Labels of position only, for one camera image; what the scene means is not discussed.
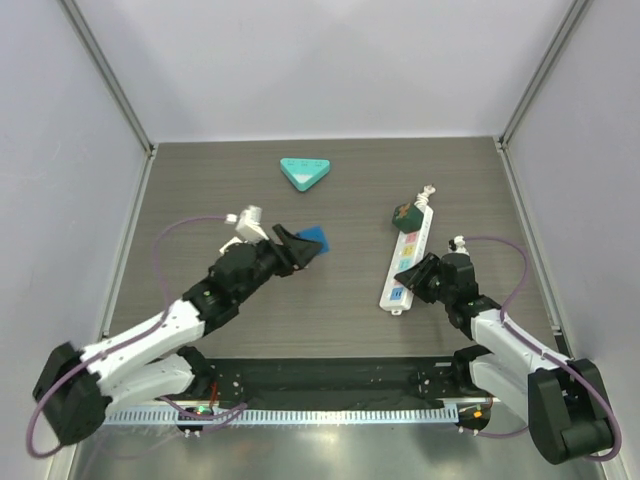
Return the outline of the dark green cube plug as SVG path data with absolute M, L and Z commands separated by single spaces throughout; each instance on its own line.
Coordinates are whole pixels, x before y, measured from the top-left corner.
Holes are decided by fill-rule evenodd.
M 401 204 L 394 209 L 392 225 L 404 234 L 413 233 L 421 228 L 424 214 L 411 202 Z

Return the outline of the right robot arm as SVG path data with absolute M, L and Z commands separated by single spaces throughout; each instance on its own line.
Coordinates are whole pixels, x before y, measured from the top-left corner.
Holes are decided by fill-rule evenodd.
M 481 294 L 468 254 L 429 253 L 395 278 L 423 302 L 441 303 L 450 323 L 474 341 L 454 355 L 458 393 L 483 390 L 501 400 L 550 464 L 617 455 L 622 435 L 597 366 L 548 349 L 519 327 L 503 305 Z

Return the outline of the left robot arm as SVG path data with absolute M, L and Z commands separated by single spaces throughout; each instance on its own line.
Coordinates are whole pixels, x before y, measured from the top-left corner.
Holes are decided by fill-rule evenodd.
M 139 402 L 167 395 L 205 397 L 215 381 L 212 368 L 192 342 L 222 328 L 239 307 L 272 277 L 305 268 L 325 248 L 274 226 L 228 242 L 207 275 L 164 310 L 125 332 L 75 348 L 55 347 L 33 389 L 36 409 L 27 432 L 44 416 L 59 447 L 80 443 L 105 419 Z

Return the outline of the blue cube plug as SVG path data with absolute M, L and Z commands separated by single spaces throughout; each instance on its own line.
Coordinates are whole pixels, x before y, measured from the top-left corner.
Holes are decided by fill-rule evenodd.
M 325 231 L 319 225 L 300 230 L 296 233 L 296 236 L 304 240 L 320 243 L 322 245 L 322 249 L 319 252 L 320 255 L 326 254 L 330 251 L 330 246 Z

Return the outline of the teal triangular socket adapter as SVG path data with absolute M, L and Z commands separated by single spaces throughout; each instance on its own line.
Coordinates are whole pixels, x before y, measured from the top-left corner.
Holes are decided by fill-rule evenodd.
M 282 158 L 280 170 L 299 192 L 306 192 L 321 181 L 331 170 L 326 159 Z

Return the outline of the white power strip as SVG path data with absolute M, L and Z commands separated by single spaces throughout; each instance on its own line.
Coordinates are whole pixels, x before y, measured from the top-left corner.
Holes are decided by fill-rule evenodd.
M 423 259 L 433 219 L 433 210 L 430 206 L 426 204 L 416 206 L 424 214 L 421 228 L 409 234 L 399 231 L 380 295 L 379 307 L 393 316 L 399 316 L 411 309 L 413 294 L 397 282 L 394 277 L 397 273 L 412 268 Z

